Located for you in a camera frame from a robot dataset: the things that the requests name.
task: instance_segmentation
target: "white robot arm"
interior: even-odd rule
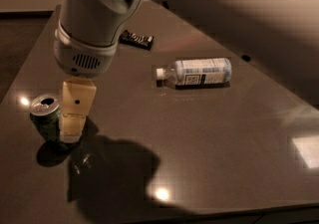
[[[154,1],[319,105],[319,0]],[[121,24],[139,2],[64,0],[56,33],[56,56],[64,71],[80,77],[102,73],[115,52]]]

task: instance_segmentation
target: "bottle label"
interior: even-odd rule
[[[231,65],[227,59],[181,61],[185,85],[222,84],[230,79]]]

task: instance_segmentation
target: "can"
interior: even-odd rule
[[[30,120],[37,127],[38,132],[55,150],[67,151],[73,143],[64,143],[60,140],[59,96],[56,94],[43,94],[32,100],[30,104]]]

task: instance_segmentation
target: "bright light spot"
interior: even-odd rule
[[[169,200],[169,192],[165,188],[159,188],[156,192],[157,199],[161,201],[168,201]]]
[[[319,136],[293,138],[300,155],[308,168],[319,167]]]
[[[30,102],[29,102],[28,99],[22,98],[22,99],[21,99],[21,104],[22,104],[23,106],[29,106],[29,105],[30,105]]]

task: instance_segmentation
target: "plastic bottle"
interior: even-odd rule
[[[179,60],[170,68],[157,69],[157,79],[176,86],[200,86],[227,83],[231,78],[228,59]]]

